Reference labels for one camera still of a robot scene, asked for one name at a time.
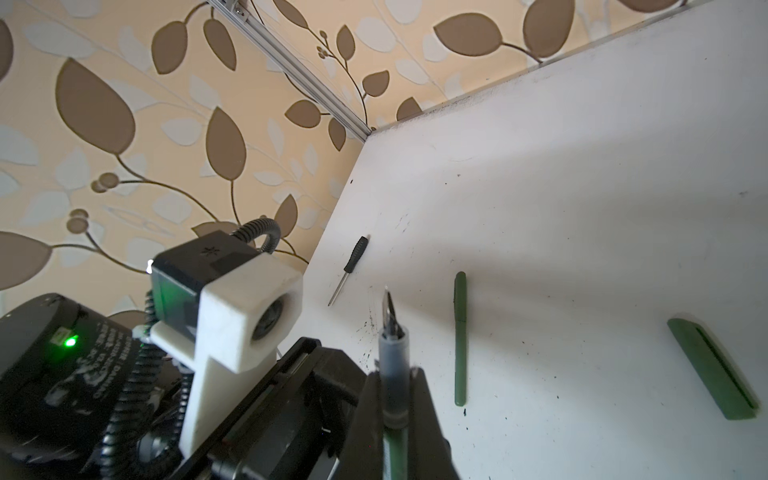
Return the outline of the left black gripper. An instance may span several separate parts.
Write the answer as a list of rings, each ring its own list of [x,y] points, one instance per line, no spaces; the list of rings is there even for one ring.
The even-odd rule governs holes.
[[[300,338],[172,478],[330,478],[365,380],[343,351]]]

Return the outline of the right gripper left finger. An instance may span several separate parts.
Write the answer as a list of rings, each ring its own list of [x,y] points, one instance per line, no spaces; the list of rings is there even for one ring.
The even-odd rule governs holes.
[[[383,414],[378,372],[369,374],[341,451],[333,480],[383,478]]]

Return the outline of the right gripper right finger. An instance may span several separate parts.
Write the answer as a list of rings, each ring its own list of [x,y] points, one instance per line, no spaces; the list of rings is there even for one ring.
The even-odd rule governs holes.
[[[423,369],[410,371],[408,479],[452,479],[459,475],[443,436]]]

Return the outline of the green pen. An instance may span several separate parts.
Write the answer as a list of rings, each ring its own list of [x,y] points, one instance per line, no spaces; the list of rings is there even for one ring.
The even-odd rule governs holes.
[[[454,403],[463,407],[467,401],[467,276],[459,271],[454,279],[454,320],[455,320],[455,369]]]
[[[382,329],[378,337],[383,430],[383,479],[406,479],[410,401],[409,338],[397,319],[388,288],[383,296]]]

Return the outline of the green pen cap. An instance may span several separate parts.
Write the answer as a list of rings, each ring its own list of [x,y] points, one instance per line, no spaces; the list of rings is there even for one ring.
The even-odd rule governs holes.
[[[683,318],[669,319],[667,326],[724,418],[756,418],[758,400],[707,330]]]

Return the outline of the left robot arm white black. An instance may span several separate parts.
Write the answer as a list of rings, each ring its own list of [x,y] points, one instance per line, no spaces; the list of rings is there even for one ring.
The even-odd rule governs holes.
[[[1,320],[1,453],[36,478],[325,479],[363,371],[302,338],[302,278],[258,219],[158,254],[127,327],[67,297]]]

